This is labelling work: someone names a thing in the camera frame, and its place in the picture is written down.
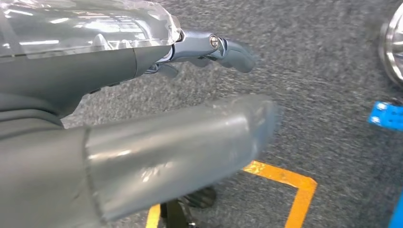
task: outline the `black stand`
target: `black stand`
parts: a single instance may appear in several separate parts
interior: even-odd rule
[[[189,207],[208,208],[213,206],[217,194],[213,187],[207,187],[184,196],[160,204],[161,218],[165,222],[166,228],[198,228],[196,222],[190,214]]]
[[[189,221],[177,199],[162,203],[160,209],[166,228],[189,228]]]

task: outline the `metal rim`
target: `metal rim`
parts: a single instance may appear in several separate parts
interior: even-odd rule
[[[403,4],[399,6],[387,23],[384,23],[381,28],[379,55],[390,79],[398,86],[403,87],[403,69],[400,69],[397,63],[395,53],[396,43],[394,40],[399,23],[403,24]]]

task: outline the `transparent plastic cover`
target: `transparent plastic cover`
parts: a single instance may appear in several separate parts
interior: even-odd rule
[[[178,19],[143,0],[1,0],[0,57],[171,45]]]

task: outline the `chrome wheel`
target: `chrome wheel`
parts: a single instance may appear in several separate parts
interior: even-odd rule
[[[403,4],[382,26],[379,54],[388,76],[403,87]]]

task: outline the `gray carpet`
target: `gray carpet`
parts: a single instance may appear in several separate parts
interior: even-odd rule
[[[249,43],[259,67],[179,65],[83,99],[67,127],[137,117],[231,94],[267,94],[285,108],[260,161],[313,178],[305,228],[384,228],[403,186],[402,133],[366,123],[375,100],[403,98],[377,57],[381,17],[397,0],[167,0],[184,28]],[[226,228],[283,228],[296,189],[239,173],[217,184],[219,202],[197,216]],[[116,224],[141,228],[146,213]]]

